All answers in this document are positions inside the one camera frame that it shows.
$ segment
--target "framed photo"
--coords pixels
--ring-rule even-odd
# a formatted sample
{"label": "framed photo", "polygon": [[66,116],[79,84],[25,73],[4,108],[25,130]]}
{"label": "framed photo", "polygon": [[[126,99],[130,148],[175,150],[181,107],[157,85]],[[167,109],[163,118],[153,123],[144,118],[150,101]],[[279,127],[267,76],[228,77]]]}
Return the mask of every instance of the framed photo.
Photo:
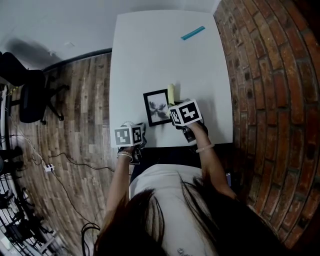
{"label": "framed photo", "polygon": [[171,123],[168,112],[168,90],[157,90],[143,94],[149,126]]}

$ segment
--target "blue strip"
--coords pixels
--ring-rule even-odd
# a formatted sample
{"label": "blue strip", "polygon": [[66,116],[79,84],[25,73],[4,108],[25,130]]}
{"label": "blue strip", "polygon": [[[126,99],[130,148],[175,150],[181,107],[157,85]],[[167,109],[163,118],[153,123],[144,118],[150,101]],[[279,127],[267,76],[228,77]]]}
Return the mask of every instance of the blue strip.
{"label": "blue strip", "polygon": [[184,36],[181,36],[181,39],[187,40],[188,38],[193,37],[195,34],[198,34],[200,31],[202,31],[202,30],[204,30],[204,29],[205,29],[205,27],[204,27],[204,26],[201,26],[201,27],[197,28],[196,30],[190,32],[189,34],[186,34],[186,35],[184,35]]}

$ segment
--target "black picture frame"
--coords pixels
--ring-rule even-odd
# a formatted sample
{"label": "black picture frame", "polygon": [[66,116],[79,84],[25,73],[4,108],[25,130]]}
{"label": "black picture frame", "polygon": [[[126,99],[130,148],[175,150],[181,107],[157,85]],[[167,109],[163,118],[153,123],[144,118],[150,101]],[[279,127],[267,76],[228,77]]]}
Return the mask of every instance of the black picture frame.
{"label": "black picture frame", "polygon": [[150,107],[149,107],[149,102],[148,102],[148,96],[151,95],[157,95],[157,94],[165,94],[165,98],[166,98],[166,105],[168,106],[169,104],[169,100],[168,100],[168,89],[163,89],[163,90],[156,90],[156,91],[152,91],[152,92],[147,92],[143,94],[143,98],[144,98],[144,104],[145,104],[145,111],[146,111],[146,115],[148,117],[148,123],[149,126],[158,126],[158,125],[164,125],[164,124],[168,124],[171,123],[171,118],[166,119],[166,120],[162,120],[162,121],[158,121],[158,122],[152,122],[151,119],[151,113],[150,113]]}

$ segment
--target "wristband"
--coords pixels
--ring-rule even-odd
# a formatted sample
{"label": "wristband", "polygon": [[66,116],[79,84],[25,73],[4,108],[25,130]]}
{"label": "wristband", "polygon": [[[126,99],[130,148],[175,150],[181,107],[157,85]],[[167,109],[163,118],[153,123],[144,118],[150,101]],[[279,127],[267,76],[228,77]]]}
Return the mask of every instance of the wristband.
{"label": "wristband", "polygon": [[202,152],[202,151],[211,149],[211,148],[213,148],[214,146],[215,146],[215,144],[210,144],[210,145],[208,145],[208,146],[198,148],[195,152],[196,152],[196,153],[200,153],[200,152]]}
{"label": "wristband", "polygon": [[122,156],[127,156],[127,157],[129,157],[129,158],[130,158],[130,163],[134,160],[133,157],[132,157],[132,154],[129,153],[129,152],[127,152],[127,151],[121,151],[121,152],[119,152],[116,157],[118,158],[118,157],[121,156],[121,155],[122,155]]}

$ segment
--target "brick wall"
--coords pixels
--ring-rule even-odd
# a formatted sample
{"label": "brick wall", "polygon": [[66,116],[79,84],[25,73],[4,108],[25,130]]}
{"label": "brick wall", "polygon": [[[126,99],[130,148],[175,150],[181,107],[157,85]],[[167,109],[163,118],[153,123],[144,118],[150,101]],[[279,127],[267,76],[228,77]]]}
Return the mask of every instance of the brick wall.
{"label": "brick wall", "polygon": [[320,202],[320,47],[291,0],[222,0],[214,14],[246,202],[288,248]]}

